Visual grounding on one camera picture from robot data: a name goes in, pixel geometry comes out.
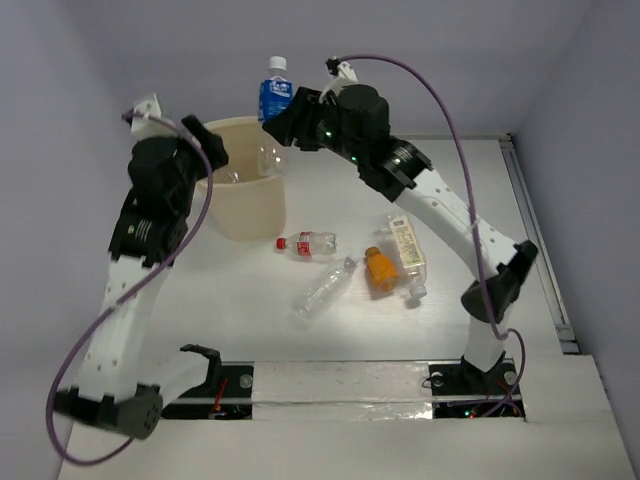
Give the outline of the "white cap blue label bottle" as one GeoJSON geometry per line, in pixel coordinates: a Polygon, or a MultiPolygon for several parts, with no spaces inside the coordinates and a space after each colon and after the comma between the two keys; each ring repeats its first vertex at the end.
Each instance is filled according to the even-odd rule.
{"type": "Polygon", "coordinates": [[[276,175],[285,163],[284,148],[262,125],[284,111],[291,102],[293,86],[286,75],[287,60],[282,56],[272,56],[268,76],[261,82],[258,96],[258,171],[261,176],[276,175]]]}

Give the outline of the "clear unlabelled plastic bottle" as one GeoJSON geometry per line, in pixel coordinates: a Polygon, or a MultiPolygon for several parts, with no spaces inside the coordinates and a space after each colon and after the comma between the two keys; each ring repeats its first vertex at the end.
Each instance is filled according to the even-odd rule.
{"type": "Polygon", "coordinates": [[[329,264],[294,300],[293,311],[305,320],[324,314],[349,288],[358,264],[351,256],[329,264]]]}

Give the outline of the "orange plastic bottle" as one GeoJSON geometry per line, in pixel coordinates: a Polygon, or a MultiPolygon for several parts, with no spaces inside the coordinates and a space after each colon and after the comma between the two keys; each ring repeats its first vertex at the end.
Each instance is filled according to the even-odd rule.
{"type": "Polygon", "coordinates": [[[367,248],[364,255],[373,287],[384,293],[391,292],[399,280],[399,274],[391,259],[375,246],[367,248]]]}

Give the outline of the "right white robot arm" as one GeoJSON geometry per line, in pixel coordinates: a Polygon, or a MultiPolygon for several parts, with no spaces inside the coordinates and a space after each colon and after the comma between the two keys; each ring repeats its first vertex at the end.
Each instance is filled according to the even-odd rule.
{"type": "Polygon", "coordinates": [[[352,84],[327,94],[300,87],[288,107],[261,123],[284,147],[326,148],[355,164],[367,186],[420,220],[464,262],[474,281],[461,296],[470,323],[460,379],[473,392],[491,386],[504,358],[508,312],[538,254],[535,244],[517,243],[472,217],[469,203],[431,160],[391,134],[389,105],[371,86],[352,84]]]}

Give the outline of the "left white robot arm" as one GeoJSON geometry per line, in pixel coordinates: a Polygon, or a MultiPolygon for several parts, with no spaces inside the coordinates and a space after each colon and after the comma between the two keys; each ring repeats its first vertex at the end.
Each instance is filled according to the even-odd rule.
{"type": "Polygon", "coordinates": [[[182,347],[152,381],[139,381],[138,365],[160,289],[204,221],[187,224],[196,184],[211,182],[229,157],[221,137],[194,115],[180,127],[134,111],[123,117],[161,130],[132,148],[131,188],[108,247],[101,313],[79,341],[88,349],[75,380],[67,388],[51,386],[46,414],[143,440],[173,399],[190,389],[209,395],[221,383],[219,352],[199,345],[182,347]]]}

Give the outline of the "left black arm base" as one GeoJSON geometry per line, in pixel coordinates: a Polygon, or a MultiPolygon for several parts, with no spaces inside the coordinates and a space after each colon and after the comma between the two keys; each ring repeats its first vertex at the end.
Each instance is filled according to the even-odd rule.
{"type": "Polygon", "coordinates": [[[197,344],[180,348],[197,360],[206,360],[206,372],[190,388],[168,403],[166,420],[250,420],[253,416],[254,364],[223,362],[218,350],[197,344]]]}

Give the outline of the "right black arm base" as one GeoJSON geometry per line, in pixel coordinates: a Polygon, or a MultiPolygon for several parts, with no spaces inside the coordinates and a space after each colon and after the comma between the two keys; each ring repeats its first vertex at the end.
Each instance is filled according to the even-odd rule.
{"type": "Polygon", "coordinates": [[[505,356],[488,372],[460,359],[431,363],[422,387],[432,394],[435,419],[524,419],[525,407],[517,379],[514,361],[505,356]]]}

